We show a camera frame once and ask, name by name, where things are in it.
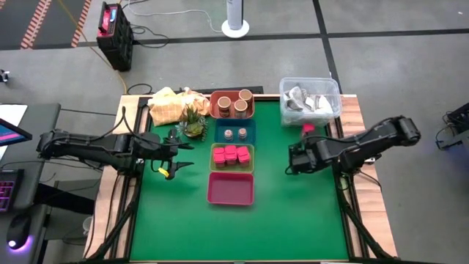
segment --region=computer mouse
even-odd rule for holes
[[[19,249],[28,240],[31,216],[20,213],[13,218],[7,231],[7,243],[11,249]]]

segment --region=brown tray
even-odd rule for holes
[[[239,93],[240,91],[216,91],[213,92],[210,96],[210,115],[213,118],[236,118],[235,116],[235,102],[236,100],[239,99]],[[227,96],[229,99],[231,99],[232,104],[229,107],[229,117],[221,117],[220,112],[218,111],[218,99],[222,96]],[[254,114],[254,96],[253,100],[250,106],[248,106],[248,109],[246,110],[246,118],[251,118]]]

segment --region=pink tray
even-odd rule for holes
[[[252,205],[254,177],[250,173],[210,173],[207,201],[217,205]]]

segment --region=yellow cable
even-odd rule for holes
[[[83,38],[85,39],[85,42],[86,44],[88,45],[88,48],[91,48],[91,50],[98,56],[100,57],[103,62],[108,65],[108,67],[110,67],[112,70],[114,70],[112,68],[112,66],[109,64],[109,62],[103,58],[103,56],[101,56],[101,54],[99,54],[90,44],[89,44],[89,41],[88,39],[86,38],[85,34],[81,31],[81,28],[80,26],[78,26],[78,23],[77,21],[73,18],[73,15],[70,13],[70,11],[68,10],[67,6],[65,6],[65,4],[62,2],[62,0],[59,0],[59,4],[60,6],[62,7],[62,9],[67,13],[68,17],[70,18],[70,20],[75,24],[76,28],[79,30],[79,32],[81,33],[81,35],[83,36]],[[120,75],[119,71],[115,70],[115,73],[117,74],[117,76],[119,77],[120,81],[122,82],[122,85],[124,86],[124,95],[127,94],[127,84],[125,84],[125,81],[124,81],[124,78]]]

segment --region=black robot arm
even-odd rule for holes
[[[341,172],[353,175],[368,158],[394,146],[412,146],[420,140],[420,131],[410,118],[391,117],[371,129],[343,139],[306,133],[297,144],[289,146],[291,174],[314,173],[337,159]]]
[[[175,129],[169,131],[163,142],[154,133],[90,136],[54,130],[41,135],[37,152],[45,159],[69,155],[83,162],[111,165],[118,173],[128,176],[139,175],[144,160],[158,160],[168,163],[167,169],[158,171],[171,180],[179,168],[193,164],[172,161],[179,148],[193,149],[188,143],[180,141]]]

